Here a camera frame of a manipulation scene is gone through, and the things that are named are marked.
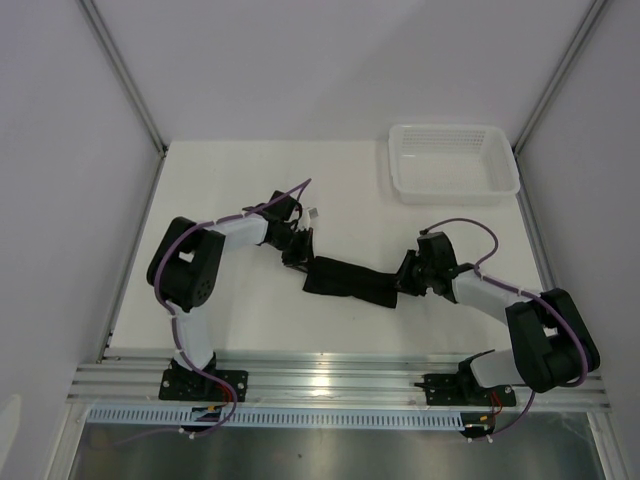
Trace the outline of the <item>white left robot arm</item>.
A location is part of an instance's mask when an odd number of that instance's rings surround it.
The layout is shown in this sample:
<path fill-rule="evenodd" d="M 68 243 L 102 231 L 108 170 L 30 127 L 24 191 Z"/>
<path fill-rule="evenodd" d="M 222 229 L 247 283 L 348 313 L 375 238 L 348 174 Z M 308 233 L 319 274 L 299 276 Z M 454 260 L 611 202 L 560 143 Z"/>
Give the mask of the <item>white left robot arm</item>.
<path fill-rule="evenodd" d="M 223 255 L 247 246 L 269 245 L 282 263 L 305 272 L 313 259 L 309 214 L 301 190 L 276 191 L 265 204 L 217 221 L 174 218 L 148 267 L 146 279 L 171 318 L 174 360 L 187 369 L 182 388 L 197 400 L 216 390 L 217 376 L 205 367 L 213 360 L 208 321 L 198 309 L 213 293 Z"/>

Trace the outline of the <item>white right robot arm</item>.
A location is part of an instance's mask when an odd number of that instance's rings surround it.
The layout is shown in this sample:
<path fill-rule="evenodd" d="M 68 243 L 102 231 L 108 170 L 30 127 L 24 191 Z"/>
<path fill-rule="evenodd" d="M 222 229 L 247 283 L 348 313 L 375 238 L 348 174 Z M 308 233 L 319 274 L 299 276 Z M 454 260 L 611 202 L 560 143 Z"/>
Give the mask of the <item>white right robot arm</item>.
<path fill-rule="evenodd" d="M 601 364 L 571 295 L 560 288 L 542 293 L 518 289 L 460 264 L 448 236 L 423 230 L 396 274 L 396 290 L 412 296 L 432 292 L 504 324 L 510 347 L 461 362 L 458 395 L 479 403 L 499 385 L 523 385 L 536 393 L 581 385 Z"/>

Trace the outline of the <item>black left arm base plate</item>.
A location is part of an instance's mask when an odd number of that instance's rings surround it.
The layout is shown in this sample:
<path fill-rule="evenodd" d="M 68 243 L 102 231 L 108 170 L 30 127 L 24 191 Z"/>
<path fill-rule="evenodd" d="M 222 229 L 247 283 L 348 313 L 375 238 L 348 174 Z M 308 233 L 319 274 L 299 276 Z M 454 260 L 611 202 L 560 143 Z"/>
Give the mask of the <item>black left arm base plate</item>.
<path fill-rule="evenodd" d="M 243 370 L 218 370 L 214 376 L 222 379 L 236 391 L 239 402 L 244 402 L 249 373 Z M 163 401 L 231 402 L 232 394 L 218 382 L 183 368 L 163 372 L 158 398 Z"/>

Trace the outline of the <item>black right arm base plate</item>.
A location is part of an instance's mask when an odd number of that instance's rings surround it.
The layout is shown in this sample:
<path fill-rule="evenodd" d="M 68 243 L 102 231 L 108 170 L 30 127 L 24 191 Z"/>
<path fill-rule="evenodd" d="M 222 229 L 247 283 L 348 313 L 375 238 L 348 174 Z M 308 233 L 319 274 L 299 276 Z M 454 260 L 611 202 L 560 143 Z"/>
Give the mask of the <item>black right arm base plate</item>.
<path fill-rule="evenodd" d="M 422 390 L 429 406 L 515 407 L 514 390 L 509 385 L 485 388 L 462 374 L 425 374 L 413 384 Z"/>

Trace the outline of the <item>black t-shirt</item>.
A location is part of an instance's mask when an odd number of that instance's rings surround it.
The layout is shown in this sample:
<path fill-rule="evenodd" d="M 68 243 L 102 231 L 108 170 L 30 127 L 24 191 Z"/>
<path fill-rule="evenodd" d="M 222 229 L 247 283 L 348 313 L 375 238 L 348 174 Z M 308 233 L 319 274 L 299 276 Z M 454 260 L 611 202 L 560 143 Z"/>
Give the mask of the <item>black t-shirt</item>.
<path fill-rule="evenodd" d="M 398 300 L 393 274 L 322 256 L 309 263 L 303 290 L 317 295 L 352 297 L 390 309 L 396 308 Z"/>

